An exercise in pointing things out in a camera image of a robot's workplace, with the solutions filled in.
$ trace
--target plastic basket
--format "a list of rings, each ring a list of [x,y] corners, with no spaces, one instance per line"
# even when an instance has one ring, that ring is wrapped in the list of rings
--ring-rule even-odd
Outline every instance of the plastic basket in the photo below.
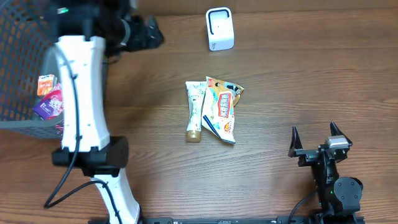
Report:
[[[32,1],[0,3],[0,129],[9,129],[41,139],[62,137],[63,114],[41,120],[33,111],[40,102],[37,80],[54,74],[58,67],[51,42],[40,30],[46,27]],[[104,64],[103,75],[106,76]]]

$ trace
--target gray basket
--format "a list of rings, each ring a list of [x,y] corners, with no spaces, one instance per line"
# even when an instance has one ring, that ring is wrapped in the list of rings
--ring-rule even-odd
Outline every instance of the gray basket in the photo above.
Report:
[[[44,22],[31,17],[38,11],[32,2],[24,1],[8,1],[0,8],[0,129],[56,139],[62,137],[63,114],[42,121],[32,109],[41,100],[38,77],[54,74],[59,82],[58,67],[51,43],[43,35],[46,30],[39,29],[38,22],[46,27]],[[103,71],[105,84],[105,64]]]

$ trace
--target wooden tabletop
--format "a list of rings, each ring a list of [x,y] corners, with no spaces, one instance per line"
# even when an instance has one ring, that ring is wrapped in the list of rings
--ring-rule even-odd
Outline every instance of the wooden tabletop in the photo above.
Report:
[[[106,119],[130,143],[127,175],[147,217],[288,215],[314,189],[309,167],[287,156],[297,125],[305,149],[335,121],[354,142],[340,176],[364,184],[367,223],[398,222],[398,10],[234,14],[235,46],[209,52],[204,16],[159,17],[166,42],[123,54],[109,71]],[[236,144],[202,131],[185,141],[186,81],[206,76],[245,87]],[[42,208],[65,168],[59,141],[0,131],[0,223],[86,223],[107,217],[94,186]],[[74,170],[60,191],[86,182]],[[298,210],[318,208],[313,199]]]

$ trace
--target white tube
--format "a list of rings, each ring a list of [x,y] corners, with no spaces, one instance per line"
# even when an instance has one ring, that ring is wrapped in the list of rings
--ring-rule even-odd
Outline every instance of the white tube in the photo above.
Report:
[[[206,93],[206,82],[185,82],[188,91],[189,123],[187,141],[199,142],[201,139],[201,107]]]

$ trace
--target tube cap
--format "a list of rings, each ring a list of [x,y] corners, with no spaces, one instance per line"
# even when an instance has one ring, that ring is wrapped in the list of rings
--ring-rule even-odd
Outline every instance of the tube cap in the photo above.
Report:
[[[187,131],[186,137],[188,142],[200,142],[201,134],[200,131],[191,130]]]

